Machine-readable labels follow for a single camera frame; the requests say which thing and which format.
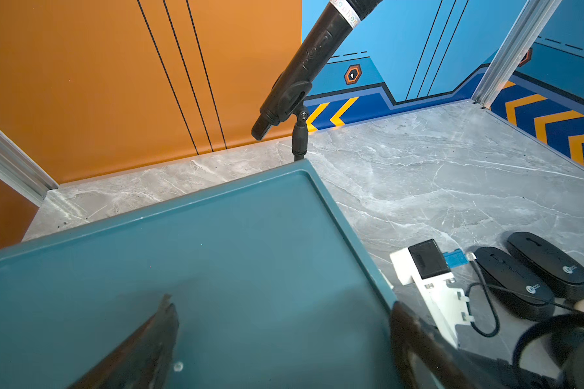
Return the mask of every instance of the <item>black vertical line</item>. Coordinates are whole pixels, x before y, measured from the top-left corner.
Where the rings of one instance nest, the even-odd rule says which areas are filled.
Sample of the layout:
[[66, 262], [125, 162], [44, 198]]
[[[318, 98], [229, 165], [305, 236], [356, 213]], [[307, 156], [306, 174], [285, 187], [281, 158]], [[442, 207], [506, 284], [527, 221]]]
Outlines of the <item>black vertical line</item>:
[[437, 8], [437, 13], [435, 14], [435, 19], [433, 19], [433, 24], [430, 26], [430, 31], [428, 31], [428, 37], [426, 38], [426, 43], [424, 43], [424, 49], [421, 51], [420, 60], [417, 62], [417, 66], [415, 67], [415, 73], [413, 73], [413, 78], [411, 79], [411, 85], [409, 85], [409, 90], [407, 91], [407, 96], [405, 100], [408, 98], [409, 92], [411, 92], [411, 87], [413, 86], [413, 81], [415, 80], [415, 75], [417, 74], [417, 70], [420, 68], [421, 58], [424, 56], [424, 51], [426, 51], [426, 45], [428, 45], [428, 39], [430, 39], [430, 34], [433, 32], [433, 27], [435, 27], [435, 21], [437, 20], [437, 15], [439, 14], [439, 10], [442, 8], [442, 3], [444, 0], [439, 2], [439, 8]]
[[167, 8], [167, 2], [163, 0], [164, 10], [167, 11], [167, 17], [169, 18], [169, 23], [171, 24], [171, 30], [173, 31], [173, 37], [177, 43], [177, 49], [179, 50], [179, 56], [182, 58], [182, 63], [184, 64], [184, 70], [186, 71], [186, 76], [188, 77], [188, 83], [190, 83], [190, 89], [192, 89], [192, 95], [195, 97], [195, 103], [197, 104], [197, 109], [199, 111], [199, 116], [201, 116], [201, 122], [203, 123], [203, 129], [205, 130], [205, 136], [208, 137], [208, 143], [210, 143], [210, 150], [214, 152], [212, 147], [212, 142], [210, 141], [210, 134], [208, 134], [208, 128], [205, 125], [205, 120], [203, 120], [203, 114], [201, 113], [201, 107], [199, 106], [199, 100], [197, 99], [197, 94], [195, 93], [195, 88], [192, 87], [192, 81], [190, 80], [190, 75], [188, 74], [188, 68], [186, 67], [186, 61], [184, 60], [184, 54], [182, 53], [182, 48], [179, 46], [179, 41], [177, 40], [177, 35], [175, 34], [175, 27], [173, 27], [173, 20], [171, 20], [171, 15], [169, 9]]
[[456, 0], [454, 0], [454, 4], [452, 4], [452, 9], [450, 9], [450, 13], [448, 14], [448, 20], [446, 20], [446, 24], [444, 25], [444, 30], [442, 34], [439, 35], [439, 41], [437, 42], [437, 46], [435, 47], [435, 51], [433, 52], [433, 56], [430, 57], [430, 62], [428, 63], [428, 67], [426, 68], [426, 74], [424, 74], [424, 78], [421, 80], [420, 90], [417, 91], [416, 98], [420, 97], [421, 88], [424, 86], [424, 82], [426, 81], [426, 76], [428, 75], [428, 70], [430, 70], [430, 66], [433, 64], [433, 60], [435, 59], [435, 54], [437, 53], [437, 49], [439, 48], [439, 43], [442, 42], [442, 38], [444, 37], [444, 32], [446, 31], [446, 27], [448, 27], [448, 22], [450, 21], [450, 16], [452, 16], [452, 11], [454, 10], [454, 6], [456, 5]]
[[467, 4], [469, 4], [469, 0], [467, 0], [467, 2], [465, 3], [465, 7], [463, 7], [463, 11], [461, 12], [461, 17], [458, 19], [458, 22], [456, 22], [456, 27], [454, 27], [454, 32], [452, 32], [452, 36], [450, 38], [450, 42], [448, 43], [448, 47], [446, 47], [446, 51], [444, 52], [444, 56], [442, 57], [442, 61], [439, 63], [439, 67], [437, 68], [437, 72], [435, 73], [435, 76], [433, 77], [433, 82], [430, 83], [430, 88], [428, 89], [428, 93], [426, 94], [426, 96], [428, 96], [430, 94], [430, 90], [433, 88], [433, 84], [435, 83], [435, 79], [437, 78], [437, 74], [439, 74], [439, 69], [441, 69], [442, 63], [444, 62], [444, 58], [446, 57], [446, 53], [448, 52], [448, 49], [450, 48], [450, 45], [452, 44], [452, 38], [454, 37], [454, 34], [456, 34], [456, 29], [458, 28], [458, 25], [461, 22], [461, 18], [463, 17], [463, 14], [465, 13], [465, 9], [467, 8]]
[[171, 83], [171, 79], [169, 78], [169, 73], [167, 72], [166, 66], [164, 66], [163, 56], [160, 55], [160, 50], [158, 50], [158, 45], [156, 44], [156, 39], [154, 39], [154, 34], [151, 32], [151, 28], [149, 28], [149, 23], [147, 21], [147, 17], [145, 16], [145, 11], [142, 10], [142, 5], [140, 4], [140, 0], [136, 0], [136, 2], [138, 3], [138, 6], [140, 8], [142, 18], [145, 19], [145, 24], [147, 25], [149, 35], [151, 36], [151, 40], [154, 43], [154, 47], [156, 48], [156, 52], [158, 53], [158, 58], [160, 58], [160, 63], [163, 65], [164, 74], [167, 75], [167, 81], [169, 82], [169, 86], [171, 87], [171, 92], [173, 92], [173, 96], [176, 98], [176, 103], [177, 103], [177, 107], [179, 108], [179, 113], [182, 114], [182, 119], [184, 119], [184, 124], [186, 125], [186, 129], [188, 130], [188, 135], [190, 135], [190, 140], [192, 141], [192, 145], [195, 147], [195, 151], [197, 152], [197, 155], [199, 155], [199, 150], [197, 150], [197, 145], [195, 144], [195, 140], [192, 138], [192, 134], [190, 133], [190, 128], [188, 128], [188, 123], [186, 122], [186, 117], [184, 116], [184, 112], [182, 111], [182, 107], [179, 105], [179, 100], [177, 99], [175, 89], [173, 89], [173, 84]]
[[192, 12], [190, 11], [190, 5], [188, 0], [186, 0], [186, 7], [188, 7], [188, 15], [190, 15], [190, 22], [192, 23], [192, 30], [195, 32], [195, 39], [197, 40], [197, 47], [199, 48], [199, 55], [201, 55], [201, 63], [203, 64], [203, 71], [205, 72], [205, 79], [208, 80], [208, 87], [210, 88], [210, 95], [212, 96], [212, 103], [214, 104], [214, 111], [216, 112], [216, 117], [218, 119], [218, 127], [220, 128], [220, 134], [223, 136], [223, 144], [225, 144], [225, 149], [227, 149], [227, 142], [225, 142], [225, 134], [223, 134], [223, 126], [220, 124], [220, 116], [218, 115], [218, 108], [216, 106], [216, 101], [214, 100], [214, 92], [212, 91], [212, 84], [210, 84], [210, 77], [208, 76], [208, 70], [205, 68], [205, 60], [203, 60], [203, 52], [201, 51], [201, 44], [199, 44], [199, 37], [197, 36], [197, 29], [195, 28], [195, 20], [192, 18]]

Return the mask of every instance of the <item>yellow chevron stripe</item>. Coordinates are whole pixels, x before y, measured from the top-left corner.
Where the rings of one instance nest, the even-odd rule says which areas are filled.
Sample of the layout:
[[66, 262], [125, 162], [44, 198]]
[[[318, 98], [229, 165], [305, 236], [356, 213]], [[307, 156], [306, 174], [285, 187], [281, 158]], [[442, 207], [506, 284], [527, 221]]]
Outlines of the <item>yellow chevron stripe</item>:
[[346, 112], [346, 110], [348, 110], [348, 108], [350, 108], [350, 106], [357, 101], [358, 97], [353, 97], [353, 98], [349, 98], [347, 102], [344, 103], [344, 105], [342, 105], [342, 108], [339, 109], [339, 111], [335, 112], [335, 115], [333, 115], [333, 117], [331, 118], [331, 122], [340, 127], [345, 125], [346, 123], [344, 123], [342, 121], [342, 119], [340, 119], [340, 116], [342, 116], [344, 114], [344, 112]]
[[517, 118], [515, 117], [515, 108], [518, 106], [528, 105], [532, 103], [537, 103], [539, 101], [547, 100], [546, 97], [541, 95], [532, 95], [523, 98], [518, 98], [517, 100], [506, 102], [506, 120], [517, 125]]
[[546, 124], [583, 117], [584, 115], [579, 112], [567, 111], [561, 113], [548, 114], [547, 116], [540, 116], [538, 118], [534, 118], [534, 130], [536, 131], [536, 139], [547, 144], [547, 129], [545, 128]]
[[329, 105], [329, 104], [328, 104], [328, 103], [322, 103], [322, 104], [320, 104], [320, 105], [318, 106], [318, 108], [316, 108], [316, 109], [315, 109], [315, 110], [314, 110], [314, 111], [311, 113], [310, 117], [309, 117], [309, 118], [307, 118], [307, 130], [308, 130], [309, 132], [311, 132], [311, 133], [312, 133], [312, 132], [314, 132], [314, 131], [317, 131], [317, 130], [318, 130], [318, 128], [316, 128], [316, 127], [315, 127], [315, 126], [312, 124], [312, 122], [313, 122], [314, 120], [316, 120], [316, 118], [317, 118], [317, 117], [319, 117], [319, 116], [320, 116], [320, 113], [322, 113], [322, 111], [324, 111], [324, 109], [325, 109], [325, 108], [327, 108], [327, 105]]
[[571, 151], [571, 159], [584, 166], [584, 135], [568, 137], [568, 149]]

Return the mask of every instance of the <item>blue connector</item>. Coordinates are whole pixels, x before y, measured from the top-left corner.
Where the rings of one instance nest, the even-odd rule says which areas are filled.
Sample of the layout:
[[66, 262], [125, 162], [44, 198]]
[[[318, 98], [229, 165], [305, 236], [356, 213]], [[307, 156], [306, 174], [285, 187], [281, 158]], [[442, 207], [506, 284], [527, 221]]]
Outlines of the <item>blue connector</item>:
[[460, 248], [457, 248], [452, 253], [444, 253], [444, 258], [450, 269], [458, 268], [468, 262], [465, 253]]

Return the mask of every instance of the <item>computer mouse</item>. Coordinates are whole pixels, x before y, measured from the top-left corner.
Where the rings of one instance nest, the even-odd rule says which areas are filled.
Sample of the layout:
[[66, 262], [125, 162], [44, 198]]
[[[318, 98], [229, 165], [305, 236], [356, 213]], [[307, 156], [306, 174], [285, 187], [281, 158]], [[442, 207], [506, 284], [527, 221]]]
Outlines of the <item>computer mouse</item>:
[[[530, 269], [506, 252], [495, 247], [478, 248], [476, 262], [483, 269], [487, 284], [501, 286], [511, 291], [532, 294], [532, 297], [553, 301], [554, 294], [549, 286]], [[543, 321], [554, 314], [555, 306], [519, 294], [497, 289], [490, 290], [513, 314], [532, 321]]]
[[584, 299], [584, 267], [547, 240], [530, 232], [507, 239], [508, 252], [541, 277], [558, 297]]

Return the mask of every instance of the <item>microphone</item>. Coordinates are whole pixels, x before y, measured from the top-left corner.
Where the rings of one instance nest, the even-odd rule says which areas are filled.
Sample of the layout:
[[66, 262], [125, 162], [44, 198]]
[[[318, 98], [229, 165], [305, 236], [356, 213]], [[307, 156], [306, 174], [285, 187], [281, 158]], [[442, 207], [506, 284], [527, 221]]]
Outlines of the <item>microphone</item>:
[[251, 130], [255, 139], [261, 141], [271, 126], [278, 126], [282, 121], [288, 120], [290, 114], [296, 114], [304, 107], [303, 100], [311, 90], [311, 82], [352, 29], [366, 19], [380, 2], [381, 0], [329, 0], [320, 18], [262, 104], [260, 117]]

